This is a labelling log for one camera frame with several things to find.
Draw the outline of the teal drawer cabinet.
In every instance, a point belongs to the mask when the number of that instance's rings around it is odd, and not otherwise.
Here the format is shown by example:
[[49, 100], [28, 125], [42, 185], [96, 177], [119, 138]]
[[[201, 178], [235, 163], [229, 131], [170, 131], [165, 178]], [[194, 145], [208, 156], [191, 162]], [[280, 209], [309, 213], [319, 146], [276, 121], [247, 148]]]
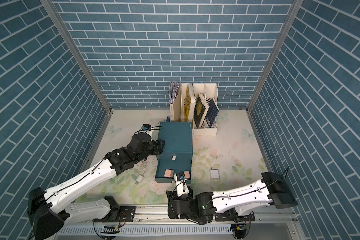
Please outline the teal drawer cabinet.
[[163, 152], [158, 155], [155, 175], [157, 183], [171, 183], [174, 177], [167, 170], [180, 174], [191, 173], [193, 159], [193, 132], [190, 122], [161, 122], [158, 140], [164, 141]]

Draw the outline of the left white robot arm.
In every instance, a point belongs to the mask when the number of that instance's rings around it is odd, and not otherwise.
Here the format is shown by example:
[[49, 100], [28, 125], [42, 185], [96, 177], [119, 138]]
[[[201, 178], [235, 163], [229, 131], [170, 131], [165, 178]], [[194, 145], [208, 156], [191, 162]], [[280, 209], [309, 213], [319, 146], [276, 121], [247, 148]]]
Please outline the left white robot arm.
[[75, 200], [97, 185], [119, 176], [149, 156], [163, 153], [165, 141], [152, 139], [150, 131], [136, 133], [131, 142], [108, 152], [102, 160], [77, 176], [46, 190], [37, 187], [29, 192], [27, 215], [36, 240], [47, 239], [70, 223], [93, 217], [110, 222], [117, 218], [119, 205], [112, 196], [89, 204]]

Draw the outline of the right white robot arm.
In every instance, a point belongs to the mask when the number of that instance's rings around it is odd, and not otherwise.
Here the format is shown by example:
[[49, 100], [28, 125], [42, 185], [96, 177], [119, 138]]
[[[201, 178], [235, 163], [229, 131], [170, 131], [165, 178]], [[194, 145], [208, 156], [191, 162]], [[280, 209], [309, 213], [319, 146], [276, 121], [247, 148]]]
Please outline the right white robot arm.
[[262, 173], [261, 179], [235, 189], [204, 192], [193, 196], [185, 179], [175, 179], [176, 187], [167, 192], [168, 217], [186, 219], [198, 225], [209, 224], [215, 216], [228, 214], [235, 223], [250, 219], [257, 208], [274, 206], [277, 209], [298, 205], [286, 181], [287, 173]]

